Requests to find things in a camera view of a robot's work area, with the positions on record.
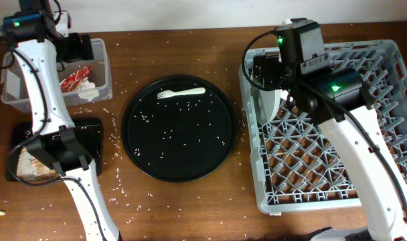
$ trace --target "black plate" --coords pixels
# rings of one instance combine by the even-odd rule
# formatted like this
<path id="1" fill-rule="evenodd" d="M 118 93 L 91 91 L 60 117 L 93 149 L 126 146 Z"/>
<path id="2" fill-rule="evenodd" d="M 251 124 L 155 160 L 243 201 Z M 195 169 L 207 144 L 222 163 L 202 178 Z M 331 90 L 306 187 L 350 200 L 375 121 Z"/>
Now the black plate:
<path id="1" fill-rule="evenodd" d="M 205 94 L 157 99 L 164 90 L 197 87 L 204 87 Z M 236 115 L 226 95 L 208 81 L 170 76 L 132 99 L 123 116 L 122 140 L 129 158 L 146 174 L 163 181 L 191 181 L 211 173 L 229 155 L 236 140 Z"/>

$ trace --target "wooden table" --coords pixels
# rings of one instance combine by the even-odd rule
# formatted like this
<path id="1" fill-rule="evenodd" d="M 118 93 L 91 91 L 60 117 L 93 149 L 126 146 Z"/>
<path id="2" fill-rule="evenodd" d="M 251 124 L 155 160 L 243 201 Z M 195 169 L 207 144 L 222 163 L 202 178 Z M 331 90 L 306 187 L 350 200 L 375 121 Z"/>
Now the wooden table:
<path id="1" fill-rule="evenodd" d="M 236 103 L 234 106 L 239 113 L 242 101 L 238 68 L 242 52 L 250 40 L 270 29 L 91 34 L 93 38 L 100 37 L 105 41 L 111 62 L 114 98 L 68 110 L 73 118 L 95 116 L 103 122 L 103 161 L 106 165 L 103 165 L 98 180 L 109 212 L 124 240 L 272 240 L 285 235 L 306 234 L 325 226 L 339 229 L 365 226 L 361 208 L 297 212 L 281 217 L 260 213 L 254 195 L 246 129 L 240 130 L 241 136 L 246 133 L 245 141 L 236 142 L 231 155 L 219 169 L 189 183 L 153 179 L 135 167 L 123 149 L 115 150 L 109 145 L 108 137 L 112 133 L 119 136 L 120 129 L 115 131 L 112 115 L 103 108 L 114 113 L 119 127 L 129 100 L 147 84 L 172 74 L 191 74 L 213 82 Z M 407 65 L 407 22 L 323 25 L 322 30 L 326 43 L 393 39 Z M 274 39 L 267 37 L 255 48 L 274 45 Z M 80 112 L 80 108 L 92 112 L 74 114 Z M 6 216 L 0 216 L 0 240 L 79 240 L 79 236 L 85 235 L 84 229 L 65 185 L 26 187 L 7 183 L 4 178 L 11 130 L 21 121 L 30 121 L 30 117 L 0 101 L 0 209 L 7 212 Z M 114 152 L 122 159 L 113 160 Z M 112 190 L 118 186 L 117 167 L 127 197 Z M 108 202 L 112 197 L 116 202 Z"/>

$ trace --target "white plastic fork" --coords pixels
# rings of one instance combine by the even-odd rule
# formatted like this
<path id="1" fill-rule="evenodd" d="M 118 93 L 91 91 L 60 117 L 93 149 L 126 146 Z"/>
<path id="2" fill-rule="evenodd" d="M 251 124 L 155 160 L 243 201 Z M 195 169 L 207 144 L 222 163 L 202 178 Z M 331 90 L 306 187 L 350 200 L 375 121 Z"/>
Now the white plastic fork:
<path id="1" fill-rule="evenodd" d="M 179 95 L 190 95 L 190 94 L 203 94 L 205 93 L 205 88 L 199 87 L 199 88 L 193 88 L 191 90 L 183 90 L 183 91 L 178 91 L 174 92 L 172 90 L 165 90 L 157 94 L 157 98 L 171 98 L 174 96 L 179 96 Z"/>

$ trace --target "robotic arm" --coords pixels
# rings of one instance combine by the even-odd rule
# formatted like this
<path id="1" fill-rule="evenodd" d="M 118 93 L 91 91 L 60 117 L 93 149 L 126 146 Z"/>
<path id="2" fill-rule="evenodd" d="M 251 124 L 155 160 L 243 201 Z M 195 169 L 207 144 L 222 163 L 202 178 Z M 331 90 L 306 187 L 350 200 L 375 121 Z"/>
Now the robotic arm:
<path id="1" fill-rule="evenodd" d="M 282 61 L 254 56 L 250 76 L 245 63 L 242 70 L 258 89 L 288 90 L 297 108 L 309 113 L 341 157 L 368 222 L 367 229 L 327 230 L 311 240 L 407 240 L 407 185 L 385 144 L 366 84 L 353 68 L 331 69 L 318 23 L 292 21 L 259 36 L 277 36 Z"/>
<path id="2" fill-rule="evenodd" d="M 57 61 L 93 59 L 90 38 L 69 34 L 68 12 L 60 11 L 54 19 L 48 0 L 19 0 L 19 3 L 21 11 L 4 19 L 1 32 L 25 78 L 34 136 L 13 151 L 25 146 L 61 178 L 47 183 L 28 183 L 16 176 L 9 165 L 8 170 L 16 180 L 28 185 L 64 181 L 76 203 L 86 239 L 122 240 L 101 194 L 92 151 L 76 135 L 56 73 Z"/>

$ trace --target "red wrapper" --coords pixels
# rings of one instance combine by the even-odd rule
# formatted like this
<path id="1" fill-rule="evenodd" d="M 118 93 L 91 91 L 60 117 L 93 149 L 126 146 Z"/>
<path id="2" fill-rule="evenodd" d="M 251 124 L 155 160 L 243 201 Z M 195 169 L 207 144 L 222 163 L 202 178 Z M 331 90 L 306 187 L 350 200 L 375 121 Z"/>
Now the red wrapper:
<path id="1" fill-rule="evenodd" d="M 61 90 L 62 93 L 72 92 L 77 89 L 77 86 L 81 83 L 81 81 L 88 77 L 90 71 L 92 70 L 92 66 L 85 66 L 81 70 L 76 70 L 72 73 L 69 77 L 61 81 Z"/>

